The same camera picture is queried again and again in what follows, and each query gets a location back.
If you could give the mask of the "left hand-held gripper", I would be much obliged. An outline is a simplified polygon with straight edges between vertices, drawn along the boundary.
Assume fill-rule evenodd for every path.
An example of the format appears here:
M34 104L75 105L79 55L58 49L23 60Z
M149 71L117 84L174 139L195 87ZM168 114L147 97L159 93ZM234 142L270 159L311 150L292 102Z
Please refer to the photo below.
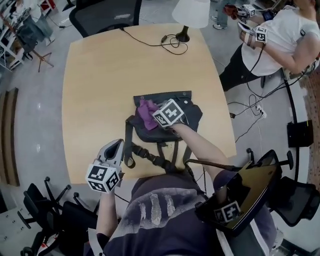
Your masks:
M123 173L121 164L124 159L123 139L115 139L104 145L93 163L88 166L85 180L96 192L111 193L120 187Z

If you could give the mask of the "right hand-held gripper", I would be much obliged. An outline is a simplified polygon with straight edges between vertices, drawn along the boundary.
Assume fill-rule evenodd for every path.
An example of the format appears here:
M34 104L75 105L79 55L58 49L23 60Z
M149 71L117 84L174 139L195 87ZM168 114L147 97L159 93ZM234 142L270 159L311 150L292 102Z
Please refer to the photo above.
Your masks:
M177 123L187 125L188 118L185 113L187 106L187 100L175 100L170 98L152 114L152 117L163 129L167 129Z

